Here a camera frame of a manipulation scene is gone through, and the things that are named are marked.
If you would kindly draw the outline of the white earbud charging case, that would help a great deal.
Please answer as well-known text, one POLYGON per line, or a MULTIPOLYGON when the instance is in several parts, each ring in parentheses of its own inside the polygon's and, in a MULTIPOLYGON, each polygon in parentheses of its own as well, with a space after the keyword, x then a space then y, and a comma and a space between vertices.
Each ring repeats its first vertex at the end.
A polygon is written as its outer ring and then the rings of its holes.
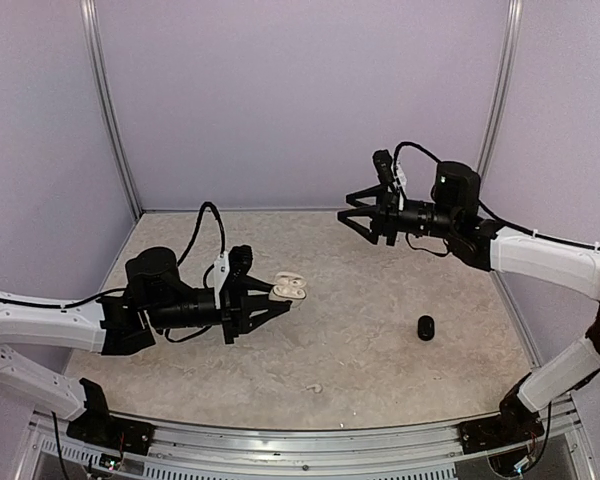
POLYGON ((292 272, 279 272, 274 277, 269 299, 272 301, 301 302, 307 296, 306 279, 292 272))

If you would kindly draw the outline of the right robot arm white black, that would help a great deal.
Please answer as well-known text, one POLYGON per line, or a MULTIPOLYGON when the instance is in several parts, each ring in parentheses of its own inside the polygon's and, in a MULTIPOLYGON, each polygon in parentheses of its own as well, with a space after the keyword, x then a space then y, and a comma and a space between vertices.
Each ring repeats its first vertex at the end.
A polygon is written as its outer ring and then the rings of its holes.
POLYGON ((465 265, 520 274, 579 292, 598 304, 593 324, 539 370, 521 380, 500 403, 491 433, 503 444, 515 442, 531 424, 530 414, 600 371, 600 247, 513 228, 494 216, 480 217, 481 178, 469 166, 442 161, 428 202, 409 200, 406 178, 385 151, 373 161, 379 182, 347 195, 338 220, 372 244, 398 235, 442 240, 465 265))

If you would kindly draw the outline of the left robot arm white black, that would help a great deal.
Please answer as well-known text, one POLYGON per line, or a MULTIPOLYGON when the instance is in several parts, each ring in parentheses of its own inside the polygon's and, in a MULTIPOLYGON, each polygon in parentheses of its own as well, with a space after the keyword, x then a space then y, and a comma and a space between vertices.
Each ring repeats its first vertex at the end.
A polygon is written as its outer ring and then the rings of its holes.
POLYGON ((175 253, 167 247, 144 250, 125 265, 127 284, 92 299, 60 303, 0 291, 0 387, 55 413, 79 419, 82 430, 101 445, 120 434, 108 413, 101 387, 56 373, 14 350, 45 345, 101 356, 132 356, 177 329, 198 336, 220 327, 225 343, 251 333, 289 312, 307 296, 299 274, 278 273, 273 282, 250 276, 248 245, 222 252, 209 287, 194 288, 180 276, 175 253))

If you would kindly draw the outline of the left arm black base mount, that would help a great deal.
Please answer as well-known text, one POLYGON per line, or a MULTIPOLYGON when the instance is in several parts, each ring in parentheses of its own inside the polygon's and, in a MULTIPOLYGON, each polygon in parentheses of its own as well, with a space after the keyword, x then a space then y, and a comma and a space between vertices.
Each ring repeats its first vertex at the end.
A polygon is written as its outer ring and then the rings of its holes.
POLYGON ((80 379, 79 384, 85 393, 85 411, 68 423, 67 436, 119 453, 147 456, 155 426, 113 415, 100 385, 86 378, 80 379))

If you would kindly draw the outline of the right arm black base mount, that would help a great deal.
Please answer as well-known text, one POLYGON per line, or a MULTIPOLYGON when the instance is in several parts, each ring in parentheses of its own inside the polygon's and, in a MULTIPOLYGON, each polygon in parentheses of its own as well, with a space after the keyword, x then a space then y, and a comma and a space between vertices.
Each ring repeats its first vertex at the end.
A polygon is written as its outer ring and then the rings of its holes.
POLYGON ((488 417, 461 422, 458 433, 465 455, 503 448, 542 437, 545 429, 537 411, 530 411, 509 391, 500 401, 499 411, 488 417))

